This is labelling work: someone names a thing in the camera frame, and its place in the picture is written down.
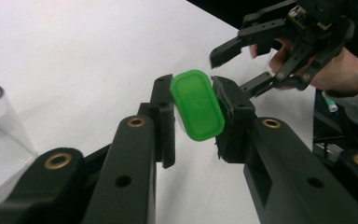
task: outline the robotic hand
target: robotic hand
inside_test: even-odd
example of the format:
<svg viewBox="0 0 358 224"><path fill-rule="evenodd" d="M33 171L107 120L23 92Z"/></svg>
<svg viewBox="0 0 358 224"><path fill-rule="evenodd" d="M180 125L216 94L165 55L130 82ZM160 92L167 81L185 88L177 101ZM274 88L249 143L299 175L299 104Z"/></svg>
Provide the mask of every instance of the robotic hand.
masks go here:
<svg viewBox="0 0 358 224"><path fill-rule="evenodd" d="M246 15L238 36L211 52L211 65L215 68L227 63L241 53L241 48L254 44L259 55L269 53L271 48L280 47L274 39L286 38L294 43L289 59L274 77L263 76L263 84L252 95L282 86L305 90L351 40L355 23L358 0L287 0ZM293 75L311 57L310 65L299 76Z"/></svg>

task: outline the human hand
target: human hand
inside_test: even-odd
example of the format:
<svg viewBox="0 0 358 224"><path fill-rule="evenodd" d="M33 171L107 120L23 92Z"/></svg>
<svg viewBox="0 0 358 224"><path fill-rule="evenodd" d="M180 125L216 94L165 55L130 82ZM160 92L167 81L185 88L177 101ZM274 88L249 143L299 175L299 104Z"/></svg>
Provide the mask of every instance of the human hand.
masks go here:
<svg viewBox="0 0 358 224"><path fill-rule="evenodd" d="M289 59L292 44L286 39L277 39L282 47L269 61L273 73L276 73ZM252 58L257 57L257 45L250 46ZM309 63L296 71L301 74ZM333 58L316 76L310 85L323 91L336 91L344 95L354 96L358 94L358 58L344 48L337 57Z"/></svg>

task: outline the finger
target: finger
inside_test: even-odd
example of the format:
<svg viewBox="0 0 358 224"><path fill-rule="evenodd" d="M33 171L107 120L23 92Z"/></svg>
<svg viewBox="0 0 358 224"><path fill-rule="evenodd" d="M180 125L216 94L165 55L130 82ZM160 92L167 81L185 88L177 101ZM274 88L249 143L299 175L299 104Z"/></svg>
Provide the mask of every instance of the finger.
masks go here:
<svg viewBox="0 0 358 224"><path fill-rule="evenodd" d="M292 89L294 89L294 87L280 87L278 90L287 91L287 90L292 90Z"/></svg>
<svg viewBox="0 0 358 224"><path fill-rule="evenodd" d="M290 50L292 47L292 44L287 39L277 38L276 40L282 44L282 47L269 61L269 67L273 73L276 73L289 59Z"/></svg>
<svg viewBox="0 0 358 224"><path fill-rule="evenodd" d="M257 57L257 45L249 46L249 50L251 52L252 59L255 59Z"/></svg>
<svg viewBox="0 0 358 224"><path fill-rule="evenodd" d="M286 46L282 46L278 52L269 61L269 67L273 73L276 73L289 58L290 49Z"/></svg>

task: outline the white surface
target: white surface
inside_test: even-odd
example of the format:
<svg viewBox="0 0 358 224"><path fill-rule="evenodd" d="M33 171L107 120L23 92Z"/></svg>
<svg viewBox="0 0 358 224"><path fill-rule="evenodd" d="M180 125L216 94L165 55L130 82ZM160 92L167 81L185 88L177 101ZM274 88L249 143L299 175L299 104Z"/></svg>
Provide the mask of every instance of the white surface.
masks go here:
<svg viewBox="0 0 358 224"><path fill-rule="evenodd" d="M247 52L211 71L209 53L236 32L185 0L0 0L0 85L40 153L88 155L149 101L157 77L200 69L242 84L261 74L269 57ZM257 115L310 146L313 94L272 90L254 100ZM158 169L157 223L258 223L242 165L176 130L176 164Z"/></svg>

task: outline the green plastic container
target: green plastic container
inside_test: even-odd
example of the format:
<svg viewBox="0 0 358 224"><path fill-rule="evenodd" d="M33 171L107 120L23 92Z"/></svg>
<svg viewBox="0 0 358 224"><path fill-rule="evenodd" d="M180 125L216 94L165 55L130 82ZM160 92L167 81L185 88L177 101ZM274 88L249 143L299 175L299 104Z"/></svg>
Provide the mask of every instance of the green plastic container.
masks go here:
<svg viewBox="0 0 358 224"><path fill-rule="evenodd" d="M206 74L190 70L177 75L171 83L171 91L191 139L203 141L223 131L225 119Z"/></svg>

